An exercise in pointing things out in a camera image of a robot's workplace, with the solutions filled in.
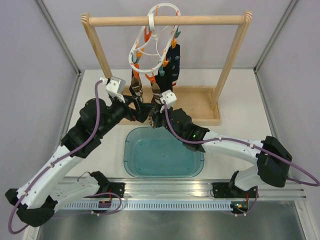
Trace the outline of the brown striped sock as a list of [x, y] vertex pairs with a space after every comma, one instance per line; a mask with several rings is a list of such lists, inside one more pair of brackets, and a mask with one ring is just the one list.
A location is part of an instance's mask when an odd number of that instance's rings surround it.
[[[151, 103], [153, 104], [153, 107], [154, 107], [154, 103], [161, 104], [161, 102], [160, 102], [161, 90], [156, 82], [151, 82], [151, 92], [152, 92]], [[150, 113], [155, 113], [155, 111], [153, 110], [153, 107], [152, 107]]]
[[144, 101], [143, 97], [143, 86], [141, 82], [141, 78], [138, 72], [132, 70], [131, 71], [131, 82], [130, 86], [132, 87], [135, 94], [139, 97], [140, 101]]

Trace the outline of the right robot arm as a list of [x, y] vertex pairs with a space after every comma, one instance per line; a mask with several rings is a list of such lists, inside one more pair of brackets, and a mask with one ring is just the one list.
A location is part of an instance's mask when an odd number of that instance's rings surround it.
[[251, 163], [252, 167], [235, 171], [227, 183], [234, 197], [263, 184], [276, 188], [286, 184], [292, 156], [273, 136], [264, 140], [231, 138], [194, 124], [181, 108], [165, 110], [160, 105], [152, 108], [148, 121], [153, 128], [164, 127], [190, 151], [219, 153]]

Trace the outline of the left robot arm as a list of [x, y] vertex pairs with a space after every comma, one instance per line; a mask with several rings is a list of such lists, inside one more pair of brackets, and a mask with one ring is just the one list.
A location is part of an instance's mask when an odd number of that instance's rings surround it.
[[13, 213], [25, 224], [39, 227], [65, 205], [82, 198], [108, 195], [110, 182], [100, 171], [93, 171], [84, 180], [69, 187], [58, 183], [77, 164], [81, 163], [100, 144], [101, 140], [122, 119], [143, 123], [153, 105], [136, 96], [124, 96], [124, 101], [111, 98], [107, 106], [100, 98], [88, 100], [79, 111], [74, 127], [62, 138], [56, 152], [28, 183], [10, 188], [5, 197], [14, 206]]

